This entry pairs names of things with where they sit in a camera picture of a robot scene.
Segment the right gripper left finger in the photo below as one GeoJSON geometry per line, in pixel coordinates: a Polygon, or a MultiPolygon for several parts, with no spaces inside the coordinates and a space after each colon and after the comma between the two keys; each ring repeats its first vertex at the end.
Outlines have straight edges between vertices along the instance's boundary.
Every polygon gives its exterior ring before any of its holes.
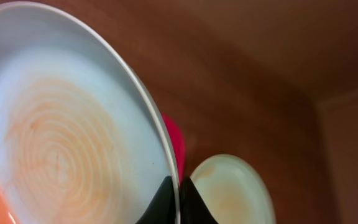
{"type": "Polygon", "coordinates": [[[166,176],[136,224],[174,224],[175,215],[173,181],[171,176],[166,176]]]}

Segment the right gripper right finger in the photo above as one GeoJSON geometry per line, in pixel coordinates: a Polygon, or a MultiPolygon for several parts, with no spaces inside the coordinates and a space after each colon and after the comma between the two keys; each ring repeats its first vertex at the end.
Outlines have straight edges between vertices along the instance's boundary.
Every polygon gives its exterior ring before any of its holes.
{"type": "Polygon", "coordinates": [[[189,177],[180,187],[181,224],[218,224],[189,177]]]}

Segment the white plate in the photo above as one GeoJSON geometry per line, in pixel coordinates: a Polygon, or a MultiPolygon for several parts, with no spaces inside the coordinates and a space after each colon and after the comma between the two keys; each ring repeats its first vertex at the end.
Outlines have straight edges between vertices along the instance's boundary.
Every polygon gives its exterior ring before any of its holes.
{"type": "Polygon", "coordinates": [[[0,195],[11,223],[136,223],[175,155],[152,97],[69,13],[0,4],[0,195]]]}
{"type": "Polygon", "coordinates": [[[267,187],[242,159],[228,154],[212,156],[190,178],[218,223],[276,223],[267,187]]]}

